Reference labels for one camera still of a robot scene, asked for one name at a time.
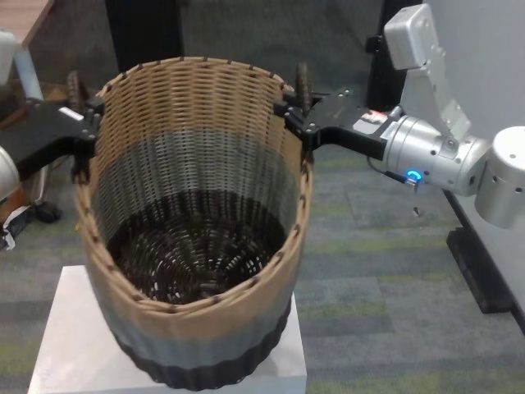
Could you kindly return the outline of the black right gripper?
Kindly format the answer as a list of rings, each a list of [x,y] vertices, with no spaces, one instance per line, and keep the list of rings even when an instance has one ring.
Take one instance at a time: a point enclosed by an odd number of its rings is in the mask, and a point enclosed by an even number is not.
[[[310,108],[308,115],[299,108]],[[286,91],[281,103],[273,104],[273,111],[288,131],[303,139],[305,151],[333,144],[375,159],[384,158],[387,138],[383,134],[394,122],[388,114],[364,107],[348,89]]]

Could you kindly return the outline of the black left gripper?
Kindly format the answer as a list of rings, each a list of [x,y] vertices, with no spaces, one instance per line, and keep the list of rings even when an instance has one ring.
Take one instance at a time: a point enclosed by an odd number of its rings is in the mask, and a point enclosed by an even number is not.
[[[62,156],[84,159],[95,155],[105,102],[92,97],[83,117],[62,102],[33,101],[26,118],[1,131],[1,147],[15,164],[20,177],[28,177]]]

